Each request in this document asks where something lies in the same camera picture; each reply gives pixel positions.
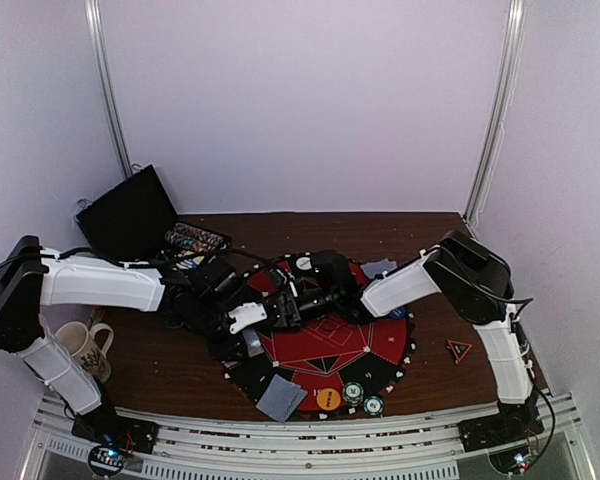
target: mug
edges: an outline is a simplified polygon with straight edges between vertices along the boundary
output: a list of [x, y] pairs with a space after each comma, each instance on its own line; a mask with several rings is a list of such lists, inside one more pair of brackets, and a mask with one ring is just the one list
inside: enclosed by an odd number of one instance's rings
[[[109, 335], [102, 349], [94, 340], [96, 333], [107, 330]], [[113, 342], [113, 329], [106, 323], [98, 323], [91, 330], [82, 322], [69, 322], [56, 332], [56, 339], [69, 351], [69, 355], [91, 375], [102, 383], [111, 375], [111, 365], [107, 360], [107, 352]]]

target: poker chip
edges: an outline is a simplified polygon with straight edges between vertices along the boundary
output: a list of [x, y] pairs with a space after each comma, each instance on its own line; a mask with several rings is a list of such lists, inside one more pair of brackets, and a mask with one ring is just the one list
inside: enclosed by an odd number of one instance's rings
[[362, 385], [358, 382], [349, 382], [342, 390], [344, 401], [352, 406], [360, 405], [362, 403], [363, 395], [364, 390], [362, 389]]
[[393, 320], [400, 320], [407, 316], [407, 309], [405, 307], [394, 308], [389, 312], [389, 318]]
[[323, 388], [316, 397], [316, 403], [322, 410], [330, 412], [340, 406], [340, 394], [334, 388]]
[[384, 410], [384, 402], [380, 397], [369, 397], [364, 401], [364, 411], [369, 415], [380, 415]]

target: black cable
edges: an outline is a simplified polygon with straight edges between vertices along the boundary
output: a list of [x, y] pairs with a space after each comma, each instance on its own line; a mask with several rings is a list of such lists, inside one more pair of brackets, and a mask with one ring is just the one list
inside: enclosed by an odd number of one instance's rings
[[217, 249], [217, 250], [211, 250], [208, 252], [191, 253], [189, 255], [183, 255], [178, 258], [172, 258], [172, 259], [164, 260], [164, 261], [150, 261], [146, 264], [145, 263], [134, 264], [132, 262], [121, 262], [119, 260], [114, 260], [112, 258], [109, 258], [108, 256], [98, 252], [97, 250], [95, 250], [92, 247], [75, 247], [75, 248], [71, 248], [65, 252], [58, 253], [57, 255], [48, 254], [48, 253], [46, 253], [46, 254], [22, 253], [19, 255], [14, 255], [13, 257], [7, 258], [3, 262], [0, 262], [0, 270], [2, 268], [4, 268], [5, 266], [10, 265], [10, 264], [20, 261], [20, 260], [40, 259], [40, 258], [57, 258], [58, 260], [64, 260], [64, 259], [67, 259], [69, 257], [72, 257], [72, 256], [80, 254], [80, 253], [89, 253], [101, 260], [104, 260], [104, 261], [116, 266], [116, 267], [134, 268], [134, 269], [156, 269], [156, 268], [160, 268], [160, 267], [171, 266], [171, 265], [179, 263], [187, 258], [198, 258], [198, 257], [208, 258], [208, 257], [215, 256], [215, 255], [226, 255], [229, 253], [233, 253], [236, 255], [241, 255], [243, 257], [250, 258], [252, 260], [257, 260], [259, 262], [262, 262], [262, 264], [264, 266], [268, 266], [270, 268], [276, 269], [278, 272], [280, 272], [280, 274], [285, 279], [285, 284], [288, 284], [290, 282], [290, 277], [289, 277], [288, 272], [286, 270], [280, 268], [274, 261], [264, 258], [264, 257], [261, 257], [260, 255], [256, 255], [254, 253], [249, 253], [249, 252], [245, 252], [244, 250], [238, 250], [238, 249]]
[[513, 305], [527, 306], [531, 302], [533, 302], [533, 298], [525, 298], [525, 299], [522, 299], [522, 300], [514, 300], [514, 299], [502, 298], [502, 297], [499, 297], [498, 295], [494, 295], [489, 290], [487, 290], [486, 288], [482, 287], [481, 285], [475, 283], [473, 280], [471, 280], [469, 278], [469, 275], [467, 275], [467, 272], [465, 272], [464, 267], [462, 266], [462, 264], [460, 263], [460, 261], [456, 258], [456, 256], [453, 254], [453, 252], [451, 252], [451, 250], [449, 250], [448, 248], [443, 247], [443, 246], [438, 246], [437, 248], [439, 250], [445, 252], [447, 255], [449, 255], [451, 257], [451, 260], [453, 260], [453, 262], [456, 264], [456, 266], [460, 269], [460, 271], [464, 275], [465, 280], [467, 280], [467, 282], [469, 282], [473, 288], [475, 288], [476, 290], [478, 290], [480, 293], [483, 293], [485, 296], [487, 296], [487, 297], [489, 297], [489, 298], [491, 298], [493, 300], [496, 300], [498, 302], [511, 303]]
[[522, 306], [521, 306], [521, 307], [518, 309], [518, 311], [516, 312], [516, 314], [513, 316], [513, 320], [514, 320], [514, 321], [518, 319], [518, 317], [519, 317], [519, 316], [520, 316], [520, 314], [522, 313], [522, 310], [524, 310], [524, 309], [525, 309], [525, 307], [526, 307], [527, 305], [529, 305], [529, 303], [531, 303], [532, 301], [533, 301], [533, 298], [529, 299], [529, 302], [528, 302], [528, 303], [523, 303], [523, 304], [522, 304]]
[[71, 405], [69, 405], [69, 403], [62, 397], [60, 397], [61, 400], [64, 402], [64, 416], [67, 417], [69, 420], [71, 420], [72, 422], [75, 422], [75, 424], [80, 427], [80, 429], [84, 432], [84, 434], [89, 437], [89, 440], [91, 440], [92, 442], [98, 443], [98, 444], [102, 444], [102, 442], [100, 440], [98, 440], [95, 435], [93, 435], [93, 433], [91, 433], [91, 431], [89, 430], [89, 428], [85, 425], [84, 421], [80, 418], [80, 415], [78, 415], [75, 410], [73, 408], [71, 408]]
[[540, 387], [538, 387], [538, 384], [533, 380], [533, 378], [531, 378], [531, 383], [533, 384], [534, 390], [536, 390], [538, 392], [538, 394], [542, 397], [544, 402], [547, 404], [547, 407], [549, 407], [549, 412], [551, 412], [551, 431], [549, 432], [549, 437], [547, 437], [547, 443], [544, 444], [544, 447], [542, 447], [542, 450], [540, 451], [540, 453], [538, 453], [538, 455], [529, 464], [529, 466], [526, 468], [526, 471], [529, 471], [542, 458], [544, 453], [547, 451], [547, 448], [549, 448], [549, 444], [551, 443], [551, 440], [553, 439], [553, 434], [555, 433], [555, 430], [556, 430], [556, 412], [553, 409], [553, 405], [551, 405], [549, 398], [544, 394], [544, 392], [540, 389]]

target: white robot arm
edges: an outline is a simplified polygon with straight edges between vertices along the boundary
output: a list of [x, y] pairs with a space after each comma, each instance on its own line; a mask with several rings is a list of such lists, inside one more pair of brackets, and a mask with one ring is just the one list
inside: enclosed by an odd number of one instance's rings
[[[93, 256], [42, 250], [36, 237], [23, 237], [10, 258], [15, 256], [18, 261], [0, 270], [0, 349], [22, 358], [76, 414], [94, 427], [94, 436], [110, 438], [121, 434], [122, 427], [115, 426], [120, 418], [102, 385], [70, 357], [40, 322], [41, 305], [102, 305], [150, 312], [169, 303], [176, 313], [203, 323], [205, 336], [209, 332], [215, 334], [217, 325], [221, 325], [220, 330], [226, 330], [228, 337], [236, 337], [248, 325], [288, 329], [328, 313], [329, 309], [341, 312], [345, 318], [349, 312], [350, 321], [373, 321], [397, 307], [441, 292], [461, 317], [474, 324], [493, 368], [502, 415], [494, 419], [495, 426], [484, 428], [489, 431], [501, 428], [502, 419], [506, 418], [511, 433], [502, 438], [515, 438], [522, 426], [536, 420], [529, 376], [531, 364], [518, 319], [527, 301], [510, 300], [513, 289], [506, 263], [459, 232], [447, 235], [409, 264], [373, 280], [362, 292], [353, 293], [356, 282], [346, 259], [337, 252], [325, 251], [312, 254], [311, 258], [314, 266], [320, 266], [323, 296], [299, 294], [293, 280], [283, 278], [285, 289], [278, 295], [231, 307], [227, 307], [230, 302], [226, 300], [235, 298], [245, 284], [222, 259], [209, 262], [205, 267], [208, 270], [198, 279], [186, 277], [184, 289], [171, 295], [169, 285], [182, 281], [170, 278], [173, 269], [158, 270], [147, 263], [114, 265]], [[212, 292], [215, 300], [210, 302], [211, 309], [220, 305], [226, 314], [216, 312], [210, 320], [201, 320], [195, 309], [200, 292], [203, 295]], [[511, 419], [520, 425], [510, 428]], [[484, 435], [475, 434], [481, 428], [468, 425], [466, 430], [467, 438], [478, 439], [478, 446], [484, 443]], [[540, 428], [534, 425], [536, 432]]]
[[[385, 316], [395, 308], [441, 292], [425, 268], [430, 257], [438, 253], [435, 247], [432, 250], [422, 251], [420, 258], [394, 274], [374, 280], [364, 290], [361, 302], [374, 317]], [[525, 359], [528, 344], [521, 345], [515, 333], [518, 309], [518, 305], [506, 303], [497, 318], [483, 325], [474, 323], [473, 327], [491, 363], [498, 398], [502, 403], [521, 405], [531, 395], [533, 385], [529, 378], [531, 362]]]

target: orange poker chip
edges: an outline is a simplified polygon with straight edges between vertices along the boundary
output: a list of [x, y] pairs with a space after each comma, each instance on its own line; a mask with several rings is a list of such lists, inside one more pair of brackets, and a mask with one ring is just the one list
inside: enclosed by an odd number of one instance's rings
[[321, 409], [329, 412], [340, 406], [340, 394], [333, 388], [324, 388], [318, 393], [316, 402]]

